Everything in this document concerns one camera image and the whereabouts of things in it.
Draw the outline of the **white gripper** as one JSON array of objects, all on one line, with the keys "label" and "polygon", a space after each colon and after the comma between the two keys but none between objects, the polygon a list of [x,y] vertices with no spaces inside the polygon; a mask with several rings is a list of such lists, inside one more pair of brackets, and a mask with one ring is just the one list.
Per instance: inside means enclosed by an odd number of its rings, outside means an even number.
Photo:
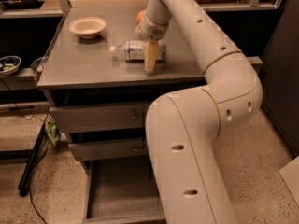
[{"label": "white gripper", "polygon": [[167,29],[168,24],[157,24],[151,21],[146,13],[142,15],[140,23],[135,28],[136,35],[141,35],[145,40],[148,40],[145,44],[144,50],[144,65],[147,73],[151,73],[156,65],[160,49],[160,45],[156,40],[162,39],[165,36]]}]

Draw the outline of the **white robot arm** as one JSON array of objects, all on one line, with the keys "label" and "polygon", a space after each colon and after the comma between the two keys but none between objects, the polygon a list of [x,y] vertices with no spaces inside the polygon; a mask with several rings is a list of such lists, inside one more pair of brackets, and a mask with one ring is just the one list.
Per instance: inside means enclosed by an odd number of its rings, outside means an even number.
[{"label": "white robot arm", "polygon": [[263,88],[247,57],[194,0],[149,0],[149,42],[175,21],[206,83],[157,98],[146,115],[149,157],[166,224],[237,224],[211,143],[249,122]]}]

